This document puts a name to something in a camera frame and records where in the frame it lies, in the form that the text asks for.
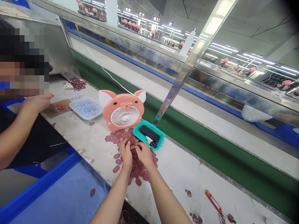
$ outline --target hand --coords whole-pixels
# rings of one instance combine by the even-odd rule
[[[152,154],[150,152],[150,147],[148,144],[144,142],[138,142],[135,145],[135,149],[138,155],[139,160],[143,163],[145,168],[147,169],[149,166],[154,165]]]
[[[22,103],[21,111],[29,112],[33,115],[38,115],[50,105],[50,100],[54,95],[49,93],[47,95],[30,96]]]
[[[122,167],[124,169],[131,171],[132,166],[133,166],[133,157],[132,157],[132,152],[130,149],[131,142],[128,141],[127,145],[125,145],[127,140],[128,139],[122,140],[120,147],[119,147],[119,152],[121,154],[122,160],[124,161],[124,164],[122,165]]]

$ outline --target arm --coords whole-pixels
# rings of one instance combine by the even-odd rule
[[[91,220],[91,224],[117,224],[121,215],[121,209],[124,204],[129,177],[132,169],[132,153],[130,150],[130,141],[125,146],[127,139],[120,145],[120,154],[124,161],[121,172],[115,183],[109,191],[107,197],[99,207],[98,211]]]
[[[138,146],[135,146],[135,149],[138,154],[138,158],[144,164],[149,174],[150,186],[153,191],[161,223],[192,223],[187,213],[155,167],[150,147],[143,142],[137,143],[136,145],[142,147],[142,151]]]
[[[38,116],[47,108],[54,95],[28,97],[13,123],[0,134],[0,171],[8,167],[16,157]]]

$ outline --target green conveyor belt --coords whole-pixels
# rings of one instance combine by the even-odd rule
[[[126,93],[103,69],[72,51],[81,76],[99,89],[116,94]],[[134,85],[110,72],[112,77],[130,92],[139,90]],[[162,102],[147,94],[142,116],[153,122]],[[294,220],[298,181],[261,161],[237,145],[189,119],[169,107],[157,126],[166,135],[198,155],[222,173],[254,193],[256,196]]]

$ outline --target teal tray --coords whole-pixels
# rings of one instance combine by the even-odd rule
[[[160,136],[160,139],[159,141],[157,142],[157,147],[156,148],[153,148],[151,147],[148,143],[147,143],[147,139],[145,137],[144,134],[142,134],[140,132],[140,128],[141,126],[147,126],[148,128],[150,128],[151,130],[153,130],[155,133],[157,133],[159,136]],[[164,142],[164,139],[165,139],[165,134],[163,132],[161,132],[158,128],[156,128],[154,125],[152,125],[150,122],[147,122],[146,120],[143,120],[141,121],[133,130],[133,134],[136,136],[136,138],[138,138],[139,140],[141,140],[142,142],[146,143],[149,145],[149,147],[152,149],[152,150],[159,150]]]

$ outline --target window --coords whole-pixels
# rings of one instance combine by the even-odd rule
[[[157,17],[154,16],[154,17],[153,17],[153,20],[159,22],[159,21],[160,21],[160,18],[157,18]]]

